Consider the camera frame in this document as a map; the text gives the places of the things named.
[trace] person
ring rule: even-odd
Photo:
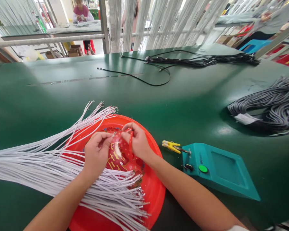
[[[89,11],[88,7],[83,4],[82,0],[76,0],[73,14],[73,23],[78,23],[82,21],[93,21],[94,17]],[[84,48],[87,51],[87,55],[90,55],[89,49],[92,55],[94,51],[90,46],[90,40],[84,40]]]
[[[281,27],[289,22],[289,3],[274,13],[264,12],[261,15],[260,22],[263,23],[263,25],[241,42],[241,44],[236,47],[237,50],[241,49],[241,47],[253,39],[267,40],[279,32]]]
[[[137,0],[137,3],[136,3],[136,9],[135,9],[133,25],[132,25],[132,33],[136,32],[137,20],[138,20],[138,11],[139,11],[139,0]],[[125,27],[125,21],[126,21],[126,12],[124,10],[122,20],[121,20],[121,25],[123,28]],[[135,42],[135,38],[131,38],[131,51],[133,51],[133,49],[134,49],[134,42]]]
[[[134,154],[155,171],[196,224],[208,231],[246,231],[246,227],[209,190],[156,155],[138,125],[128,123],[123,127],[121,135],[124,140],[130,140],[128,128],[134,131]],[[24,231],[66,231],[82,197],[106,166],[111,140],[110,133],[96,132],[92,135],[84,149],[83,170],[36,215]]]

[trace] yellow alligator clip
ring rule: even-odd
[[[180,146],[180,144],[169,142],[169,141],[163,141],[162,146],[178,154],[181,154],[181,152],[177,149],[177,146]]]

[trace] white wire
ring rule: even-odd
[[[16,182],[50,196],[56,196],[83,169],[84,162],[71,156],[83,157],[83,152],[69,150],[68,147],[85,139],[97,131],[104,119],[113,117],[116,107],[107,107],[101,111],[97,108],[84,119],[92,102],[85,107],[80,119],[69,129],[45,138],[41,141],[0,151],[0,180]],[[93,125],[97,128],[89,135],[74,139]],[[69,136],[57,148],[50,150],[61,138]],[[142,210],[147,204],[141,187],[131,188],[142,175],[132,171],[122,172],[104,169],[98,180],[88,189],[82,199],[85,206],[118,224],[123,230],[145,231],[141,218],[149,214]]]

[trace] green workbench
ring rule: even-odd
[[[201,54],[235,54],[220,44],[184,49]],[[128,55],[145,58],[151,50]],[[191,58],[171,53],[164,57]],[[242,96],[269,87],[289,67],[263,60],[257,67],[217,64],[201,69],[171,67],[169,83],[152,87],[130,76],[97,67],[138,74],[150,83],[168,80],[166,72],[119,54],[62,58],[0,66],[0,150],[31,143],[67,129],[90,100],[116,105],[119,114],[141,123],[160,145],[163,158],[181,168],[181,155],[161,146],[206,143],[240,155],[262,203],[211,190],[238,218],[259,229],[289,219],[289,135],[268,138],[236,123],[225,109]],[[22,230],[51,200],[34,189],[0,181],[0,230]],[[197,230],[169,192],[152,228]]]

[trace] paper tag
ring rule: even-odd
[[[234,118],[236,119],[236,121],[238,121],[238,122],[240,122],[240,123],[242,123],[244,125],[251,124],[251,123],[255,122],[256,120],[258,120],[256,118],[248,115],[247,113],[246,114],[241,114],[240,113],[237,116],[235,116]]]

